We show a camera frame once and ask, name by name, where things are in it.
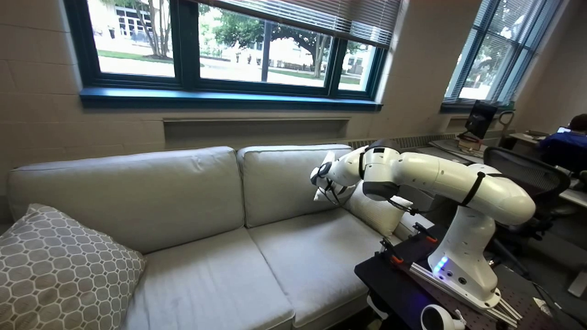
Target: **window frame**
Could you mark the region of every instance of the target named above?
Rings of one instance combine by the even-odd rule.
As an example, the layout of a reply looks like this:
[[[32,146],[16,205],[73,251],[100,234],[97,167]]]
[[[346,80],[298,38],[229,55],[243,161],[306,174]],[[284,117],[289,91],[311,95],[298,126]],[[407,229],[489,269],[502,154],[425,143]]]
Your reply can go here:
[[[346,40],[331,35],[324,86],[293,86],[199,77],[197,3],[168,0],[172,25],[174,77],[104,73],[93,42],[86,0],[64,0],[86,108],[287,108],[287,110],[364,110],[375,102],[388,47],[375,46],[364,91],[339,90]]]
[[[462,62],[456,62],[449,86],[443,93],[440,106],[441,113],[469,112],[474,101],[493,102],[506,112],[513,110],[515,93],[518,91],[518,86],[528,73],[528,68],[535,58],[550,24],[562,5],[562,0],[557,0],[555,5],[546,5],[548,0],[531,2],[528,9],[529,16],[522,22],[517,36],[513,38],[506,38],[496,31],[491,31],[491,20],[498,9],[498,3],[500,0],[480,2],[478,13],[474,14],[473,25],[460,51]],[[471,68],[485,36],[506,42],[511,47],[511,53],[507,55],[504,68],[500,68],[500,71],[496,73],[496,82],[495,86],[491,86],[485,99],[460,99],[465,79],[471,73]]]

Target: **couch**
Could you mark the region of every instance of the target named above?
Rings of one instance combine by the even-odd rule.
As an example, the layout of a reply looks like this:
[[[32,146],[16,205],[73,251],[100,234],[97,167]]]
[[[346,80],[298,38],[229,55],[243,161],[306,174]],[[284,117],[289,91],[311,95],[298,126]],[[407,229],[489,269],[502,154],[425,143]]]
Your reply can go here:
[[[313,201],[307,174],[328,150],[350,148],[210,146],[27,165],[8,176],[8,207],[19,218],[29,203],[51,205],[144,255],[122,328],[328,328],[366,306],[353,266],[379,249],[381,233],[361,214],[385,218],[390,207],[359,190],[350,207]],[[383,233],[392,244],[425,222],[397,216],[386,222],[397,231]]]

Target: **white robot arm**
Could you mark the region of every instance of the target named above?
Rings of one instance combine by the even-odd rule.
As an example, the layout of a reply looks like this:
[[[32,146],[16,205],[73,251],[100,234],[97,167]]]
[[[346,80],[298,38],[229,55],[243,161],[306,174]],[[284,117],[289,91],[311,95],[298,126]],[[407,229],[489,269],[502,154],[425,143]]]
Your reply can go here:
[[[443,240],[427,258],[427,277],[478,310],[502,302],[496,277],[482,251],[495,233],[495,222],[518,225],[533,214],[535,205],[498,170],[427,154],[363,146],[324,161],[313,168],[309,179],[318,190],[363,179],[363,192],[374,200],[388,200],[397,187],[407,185],[458,201]]]

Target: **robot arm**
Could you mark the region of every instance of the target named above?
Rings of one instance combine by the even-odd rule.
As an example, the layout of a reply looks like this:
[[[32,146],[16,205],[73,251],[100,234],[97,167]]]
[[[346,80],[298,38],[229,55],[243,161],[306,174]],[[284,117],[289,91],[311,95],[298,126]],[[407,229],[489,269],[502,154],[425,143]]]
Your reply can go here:
[[[363,192],[374,200],[388,200],[407,185],[454,200],[506,225],[522,223],[535,211],[531,198],[491,167],[465,167],[436,156],[399,154],[392,148],[352,150],[339,159],[324,161],[309,178],[320,189],[363,179]]]

